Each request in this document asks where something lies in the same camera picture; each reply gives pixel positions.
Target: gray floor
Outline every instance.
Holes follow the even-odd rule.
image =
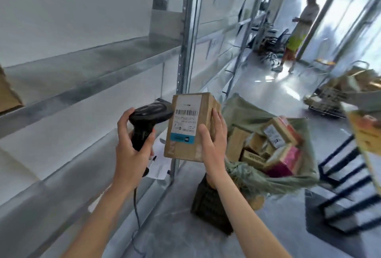
[[[293,74],[288,74],[287,68],[276,74],[269,70],[268,65],[261,64],[254,55],[249,57],[248,63],[245,74],[232,93],[238,92],[247,101],[273,114],[308,117],[318,161],[326,158],[350,135],[345,120],[321,116],[303,105],[302,97],[310,94],[316,85],[314,73],[299,78],[298,71],[301,68],[297,67]],[[355,167],[356,163],[358,161],[353,161],[349,168]],[[146,258],[243,257],[234,234],[226,237],[189,212],[197,185],[204,173],[205,168],[200,163],[188,162],[181,168],[174,185],[136,237],[136,245],[147,253]],[[313,191],[330,195],[320,187]],[[355,193],[355,199],[367,196],[367,191],[372,191],[372,188]],[[295,258],[350,257],[306,231],[304,191],[280,199],[269,198],[257,214]],[[367,257],[379,257],[380,237],[381,229],[362,235]],[[129,247],[124,257],[140,256]]]

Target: barcode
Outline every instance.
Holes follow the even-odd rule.
[[[177,109],[176,114],[184,116],[197,116],[198,111],[188,109]]]

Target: left hand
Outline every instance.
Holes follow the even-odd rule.
[[[127,121],[134,111],[134,108],[125,111],[118,121],[119,143],[116,147],[117,160],[112,180],[112,187],[127,193],[139,185],[155,142],[155,130],[153,130],[139,152],[132,147]]]

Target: black crate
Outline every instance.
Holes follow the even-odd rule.
[[[206,175],[198,184],[190,212],[227,235],[233,232],[218,192],[209,186]]]

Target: yellow-green shorts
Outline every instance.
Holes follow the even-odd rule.
[[[305,35],[302,37],[290,36],[290,38],[288,39],[288,42],[286,44],[286,48],[288,48],[289,50],[291,50],[293,52],[296,52],[305,38],[306,38]]]

